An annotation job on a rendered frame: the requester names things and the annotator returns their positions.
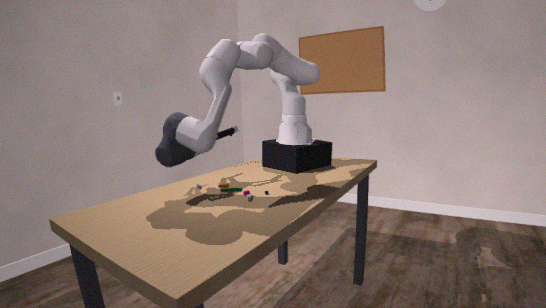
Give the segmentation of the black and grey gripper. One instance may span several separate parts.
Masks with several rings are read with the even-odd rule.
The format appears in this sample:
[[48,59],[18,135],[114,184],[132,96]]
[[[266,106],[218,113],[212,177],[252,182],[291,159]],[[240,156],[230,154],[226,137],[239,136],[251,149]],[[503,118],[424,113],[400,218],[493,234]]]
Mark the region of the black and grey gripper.
[[228,128],[227,130],[224,130],[224,131],[221,131],[221,132],[218,132],[218,135],[217,135],[217,139],[221,139],[223,137],[226,137],[226,136],[232,136],[232,134],[238,132],[238,128],[237,128],[237,125],[234,126],[234,127],[231,127],[230,129]]

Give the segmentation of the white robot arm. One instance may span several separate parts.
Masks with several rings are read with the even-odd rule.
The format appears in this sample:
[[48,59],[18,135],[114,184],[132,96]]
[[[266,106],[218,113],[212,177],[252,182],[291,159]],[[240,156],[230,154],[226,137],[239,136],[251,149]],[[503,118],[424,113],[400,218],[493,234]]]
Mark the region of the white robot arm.
[[231,96],[230,78],[235,68],[272,69],[270,77],[281,93],[283,110],[276,142],[285,145],[311,145],[316,141],[312,136],[312,129],[305,123],[306,100],[298,92],[296,85],[316,83],[320,77],[318,66],[288,52],[281,43],[266,33],[256,35],[252,41],[236,43],[230,39],[222,39],[206,56],[199,70],[200,79],[214,96],[207,118],[200,121],[176,112],[165,120],[163,138],[155,150],[161,165],[173,167],[213,148]]

